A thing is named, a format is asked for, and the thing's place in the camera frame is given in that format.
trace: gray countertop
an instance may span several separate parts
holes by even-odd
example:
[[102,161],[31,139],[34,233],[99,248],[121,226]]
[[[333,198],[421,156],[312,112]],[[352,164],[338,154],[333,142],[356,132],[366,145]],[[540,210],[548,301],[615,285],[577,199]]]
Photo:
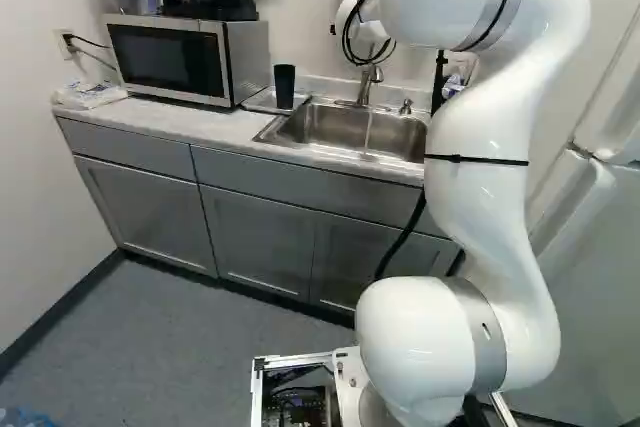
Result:
[[91,110],[74,110],[54,105],[53,112],[67,119],[202,147],[399,182],[414,187],[420,187],[423,183],[423,167],[419,164],[401,167],[253,142],[251,139],[273,120],[274,116],[269,114],[242,109],[213,111],[137,98],[124,99]]

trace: microwave door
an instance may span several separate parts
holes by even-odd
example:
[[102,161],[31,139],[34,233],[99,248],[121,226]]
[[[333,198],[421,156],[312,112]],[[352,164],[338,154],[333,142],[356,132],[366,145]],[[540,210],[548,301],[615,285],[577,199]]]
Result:
[[230,105],[222,36],[108,25],[122,82],[144,94]]

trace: cabinet door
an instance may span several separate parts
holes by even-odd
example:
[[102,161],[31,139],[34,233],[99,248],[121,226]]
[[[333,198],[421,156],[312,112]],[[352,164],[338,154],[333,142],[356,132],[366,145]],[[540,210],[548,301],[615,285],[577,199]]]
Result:
[[216,275],[198,186],[75,156],[119,246]]
[[221,277],[308,300],[314,212],[201,186]]
[[[311,301],[353,312],[401,230],[330,214],[318,218]],[[457,245],[449,240],[411,234],[385,277],[443,275],[457,252]]]

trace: stainless steel sink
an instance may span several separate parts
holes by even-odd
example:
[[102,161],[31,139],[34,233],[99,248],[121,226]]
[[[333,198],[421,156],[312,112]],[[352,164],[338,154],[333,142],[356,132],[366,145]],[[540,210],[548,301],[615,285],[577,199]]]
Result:
[[426,135],[425,124],[414,117],[308,103],[289,117],[276,118],[253,140],[368,161],[421,164]]

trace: white wall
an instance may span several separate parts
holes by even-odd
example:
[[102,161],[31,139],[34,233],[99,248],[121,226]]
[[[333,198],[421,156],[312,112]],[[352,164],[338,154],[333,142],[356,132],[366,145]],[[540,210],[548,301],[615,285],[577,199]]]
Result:
[[79,73],[52,30],[97,38],[105,2],[0,0],[0,351],[115,248],[48,100]]
[[[256,0],[261,18],[269,21],[273,63],[292,63],[306,74],[359,79],[361,71],[344,58],[340,38],[329,34],[341,1]],[[430,90],[435,51],[398,46],[382,68],[387,84]]]

